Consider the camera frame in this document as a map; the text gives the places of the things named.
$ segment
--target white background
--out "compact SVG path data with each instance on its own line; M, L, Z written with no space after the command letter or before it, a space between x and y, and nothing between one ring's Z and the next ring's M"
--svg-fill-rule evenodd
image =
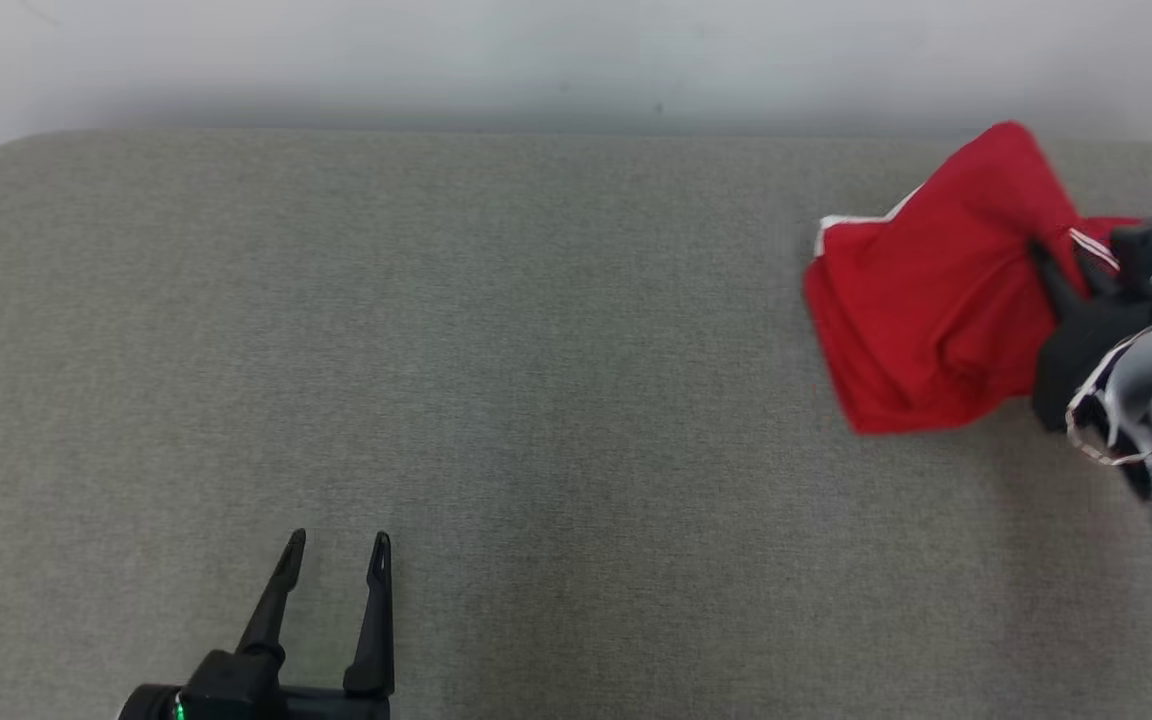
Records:
M1152 141L1144 0L0 0L0 143L162 123Z

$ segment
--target white wall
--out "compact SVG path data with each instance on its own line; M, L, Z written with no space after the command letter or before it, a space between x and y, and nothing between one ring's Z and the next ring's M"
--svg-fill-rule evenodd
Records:
M1144 0L0 0L0 143L153 123L1152 141Z

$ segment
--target gray fabric surface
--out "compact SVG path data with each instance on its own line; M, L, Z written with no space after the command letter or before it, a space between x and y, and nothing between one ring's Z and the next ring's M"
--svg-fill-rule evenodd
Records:
M310 532L394 714L1152 717L1152 528L1020 402L858 438L799 278L956 143L70 132L0 149L0 717L114 717ZM1152 211L1152 146L1049 146Z

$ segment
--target red cloth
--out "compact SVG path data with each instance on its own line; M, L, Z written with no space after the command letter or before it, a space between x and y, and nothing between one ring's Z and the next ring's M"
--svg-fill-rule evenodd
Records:
M842 409L859 433L952 429L1033 388L1056 327L1028 245L1081 291L1084 220L1018 123L952 156L895 214L823 229L805 293Z

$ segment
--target red fabric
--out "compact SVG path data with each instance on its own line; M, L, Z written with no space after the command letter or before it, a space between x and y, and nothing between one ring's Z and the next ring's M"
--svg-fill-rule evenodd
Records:
M805 293L852 429L958 427L1028 395L1056 327L1029 242L1087 291L1069 230L1104 242L1115 223L1079 218L1033 136L1003 123L895 217L832 225Z

